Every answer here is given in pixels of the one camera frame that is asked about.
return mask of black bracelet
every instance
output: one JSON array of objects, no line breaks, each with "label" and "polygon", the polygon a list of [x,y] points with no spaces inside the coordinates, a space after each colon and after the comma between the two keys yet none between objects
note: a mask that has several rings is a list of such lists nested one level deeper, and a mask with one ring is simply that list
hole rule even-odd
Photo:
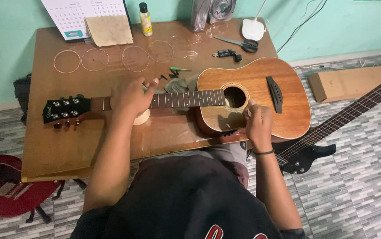
[{"label": "black bracelet", "polygon": [[266,155],[266,154],[272,154],[274,153],[274,149],[272,151],[269,151],[269,152],[266,152],[266,153],[256,153],[254,152],[255,155]]}]

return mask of cardboard box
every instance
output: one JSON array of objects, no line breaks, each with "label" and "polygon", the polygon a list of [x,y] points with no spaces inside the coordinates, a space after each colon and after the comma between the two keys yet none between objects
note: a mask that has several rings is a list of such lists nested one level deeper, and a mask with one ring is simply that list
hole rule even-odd
[{"label": "cardboard box", "polygon": [[381,84],[381,66],[319,72],[308,83],[317,102],[360,98]]}]

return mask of calendar page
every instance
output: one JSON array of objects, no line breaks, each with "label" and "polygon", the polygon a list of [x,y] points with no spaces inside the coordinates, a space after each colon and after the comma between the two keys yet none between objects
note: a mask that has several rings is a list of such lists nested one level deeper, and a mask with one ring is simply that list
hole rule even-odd
[{"label": "calendar page", "polygon": [[124,0],[41,0],[65,40],[89,38],[85,17],[127,15]]}]

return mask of person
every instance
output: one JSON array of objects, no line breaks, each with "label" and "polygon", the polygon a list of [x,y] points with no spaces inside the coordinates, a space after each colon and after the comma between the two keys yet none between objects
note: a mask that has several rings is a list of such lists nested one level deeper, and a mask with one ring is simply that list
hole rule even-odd
[{"label": "person", "polygon": [[158,79],[146,92],[143,83],[122,80],[111,92],[109,132],[71,238],[306,238],[273,153],[272,111],[252,99],[243,117],[256,154],[256,197],[245,188],[239,143],[146,159],[128,188],[133,121],[150,106]]}]

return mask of green screwdriver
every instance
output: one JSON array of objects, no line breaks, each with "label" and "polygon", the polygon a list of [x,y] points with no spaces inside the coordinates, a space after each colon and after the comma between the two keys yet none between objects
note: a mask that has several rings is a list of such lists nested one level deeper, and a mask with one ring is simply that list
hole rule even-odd
[{"label": "green screwdriver", "polygon": [[187,69],[180,69],[177,67],[170,67],[171,70],[178,70],[178,71],[192,71],[192,70],[187,70]]}]

